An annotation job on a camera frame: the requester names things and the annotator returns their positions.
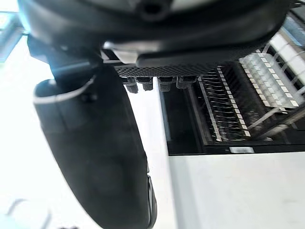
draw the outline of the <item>white surface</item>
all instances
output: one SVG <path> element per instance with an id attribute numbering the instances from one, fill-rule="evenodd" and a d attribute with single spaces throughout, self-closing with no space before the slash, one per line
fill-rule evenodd
<path id="1" fill-rule="evenodd" d="M 305 153 L 172 156 L 180 229 L 304 229 Z"/>
<path id="2" fill-rule="evenodd" d="M 16 198 L 43 203 L 52 213 L 50 229 L 97 229 L 66 184 L 32 105 L 35 84 L 52 78 L 50 68 L 29 56 L 22 38 L 0 65 L 0 213 Z M 176 219 L 158 90 L 130 95 L 158 201 L 155 229 L 175 229 Z"/>

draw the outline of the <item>silver bar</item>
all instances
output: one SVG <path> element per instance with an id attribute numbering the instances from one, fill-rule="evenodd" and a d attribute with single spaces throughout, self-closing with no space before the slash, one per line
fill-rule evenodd
<path id="1" fill-rule="evenodd" d="M 209 81 L 210 78 L 205 78 L 203 81 L 205 82 L 209 82 L 209 83 L 217 83 L 217 84 L 220 84 L 220 82 L 213 82 L 213 81 Z"/>
<path id="2" fill-rule="evenodd" d="M 206 134 L 204 133 L 204 130 L 203 130 L 203 127 L 202 127 L 202 124 L 201 124 L 201 118 L 200 118 L 200 115 L 199 115 L 199 111 L 197 110 L 197 107 L 196 107 L 194 91 L 192 90 L 192 88 L 190 88 L 188 90 L 188 94 L 190 96 L 190 100 L 191 100 L 191 104 L 192 104 L 192 107 L 193 107 L 193 111 L 194 111 L 194 115 L 195 115 L 195 119 L 196 119 L 196 122 L 197 122 L 198 129 L 199 129 L 201 140 L 202 140 L 204 145 L 207 145 L 208 141 L 207 141 L 206 137 L 208 138 L 208 140 L 211 140 L 211 138 L 209 136 L 206 136 Z"/>
<path id="3" fill-rule="evenodd" d="M 209 100 L 208 100 L 208 96 L 206 95 L 206 92 L 205 92 L 205 89 L 204 89 L 204 86 L 203 86 L 203 83 L 202 83 L 202 80 L 201 80 L 200 77 L 198 78 L 198 82 L 199 82 L 199 85 L 200 85 L 200 88 L 201 88 L 201 91 L 202 91 L 202 94 L 203 94 L 203 98 L 204 98 L 206 107 L 207 107 L 209 115 L 210 115 L 210 119 L 212 121 L 212 125 L 213 125 L 213 128 L 214 128 L 215 134 L 216 134 L 216 140 L 219 141 L 219 142 L 222 142 L 221 136 L 220 136 L 220 133 L 218 131 L 218 127 L 216 125 L 215 118 L 214 118 L 214 115 L 212 113 L 212 109 L 211 109 L 211 106 L 210 106 L 210 103 L 209 103 Z"/>
<path id="4" fill-rule="evenodd" d="M 271 46 L 270 43 L 266 44 L 266 46 L 264 47 L 263 53 L 267 53 L 267 51 L 270 48 L 270 46 Z"/>
<path id="5" fill-rule="evenodd" d="M 264 114 L 260 119 L 258 119 L 256 122 L 251 124 L 248 129 L 251 130 L 252 128 L 256 127 L 257 125 L 261 124 L 263 121 L 265 121 L 267 118 L 271 117 L 275 112 L 277 112 L 280 108 L 275 107 L 271 111 Z"/>

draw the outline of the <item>white floor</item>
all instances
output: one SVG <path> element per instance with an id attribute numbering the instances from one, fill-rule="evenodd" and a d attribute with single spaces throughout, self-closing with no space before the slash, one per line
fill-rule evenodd
<path id="1" fill-rule="evenodd" d="M 63 226 L 97 229 L 100 227 L 84 212 L 63 179 L 32 105 L 35 84 L 51 77 L 47 64 L 29 56 L 26 37 L 6 63 L 0 65 L 0 213 L 5 213 L 14 199 L 26 198 L 48 206 L 52 212 L 50 229 Z M 158 90 L 144 93 L 140 88 L 137 95 L 130 95 L 130 99 L 158 201 L 154 228 L 175 229 Z"/>

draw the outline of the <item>metal rack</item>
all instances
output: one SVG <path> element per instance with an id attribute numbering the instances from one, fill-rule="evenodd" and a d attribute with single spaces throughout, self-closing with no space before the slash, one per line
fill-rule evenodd
<path id="1" fill-rule="evenodd" d="M 200 75 L 195 91 L 215 142 L 266 140 L 304 116 L 305 87 L 295 86 L 303 71 L 290 65 L 303 52 L 283 61 L 284 47 L 272 53 L 273 43 Z"/>

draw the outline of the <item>metal rod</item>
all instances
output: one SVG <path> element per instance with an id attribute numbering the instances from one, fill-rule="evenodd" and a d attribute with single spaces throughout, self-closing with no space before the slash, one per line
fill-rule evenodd
<path id="1" fill-rule="evenodd" d="M 305 105 L 302 104 L 300 107 L 296 108 L 295 111 L 293 111 L 293 114 L 288 116 L 286 119 L 278 122 L 277 124 L 273 125 L 272 127 L 267 128 L 267 130 L 261 134 L 257 135 L 255 139 L 264 139 L 265 137 L 270 137 L 273 135 L 276 135 L 283 130 L 287 129 L 289 125 L 292 123 L 295 123 L 300 118 L 303 118 L 305 116 Z"/>
<path id="2" fill-rule="evenodd" d="M 214 115 L 212 113 L 212 109 L 211 109 L 211 106 L 210 106 L 210 103 L 209 103 L 209 100 L 208 100 L 208 96 L 206 95 L 206 92 L 205 92 L 205 89 L 204 89 L 201 78 L 199 78 L 198 81 L 199 81 L 199 85 L 200 85 L 200 88 L 201 88 L 201 91 L 202 91 L 202 94 L 203 94 L 203 98 L 204 98 L 204 101 L 206 103 L 206 107 L 208 109 L 210 119 L 212 121 L 212 125 L 213 125 L 213 128 L 214 128 L 215 134 L 216 134 L 216 140 L 221 142 L 222 141 L 221 136 L 219 134 L 219 130 L 218 130 L 218 127 L 216 125 L 215 118 L 214 118 Z"/>
<path id="3" fill-rule="evenodd" d="M 301 94 L 302 91 L 304 91 L 305 89 L 301 88 L 300 90 L 298 90 L 296 93 L 297 94 Z M 258 119 L 256 122 L 254 122 L 252 125 L 250 125 L 248 127 L 249 130 L 251 130 L 252 128 L 256 127 L 257 125 L 261 124 L 263 121 L 265 121 L 267 118 L 269 118 L 270 116 L 272 116 L 274 113 L 278 112 L 280 110 L 280 107 L 275 107 L 273 108 L 271 111 L 269 111 L 268 113 L 264 114 L 260 119 Z"/>
<path id="4" fill-rule="evenodd" d="M 267 51 L 268 51 L 268 49 L 270 48 L 270 46 L 271 46 L 271 44 L 270 44 L 270 43 L 266 44 L 266 46 L 264 47 L 264 49 L 263 49 L 262 53 L 266 54 L 266 53 L 267 53 Z"/>
<path id="5" fill-rule="evenodd" d="M 191 100 L 191 104 L 192 104 L 195 120 L 196 120 L 198 129 L 199 129 L 201 140 L 202 140 L 204 145 L 207 145 L 208 144 L 208 140 L 206 139 L 207 136 L 204 133 L 204 129 L 202 127 L 201 118 L 200 118 L 199 111 L 197 110 L 197 106 L 196 106 L 195 94 L 194 94 L 194 91 L 192 90 L 192 88 L 190 88 L 188 90 L 188 94 L 189 94 L 189 97 L 190 97 L 190 100 Z"/>

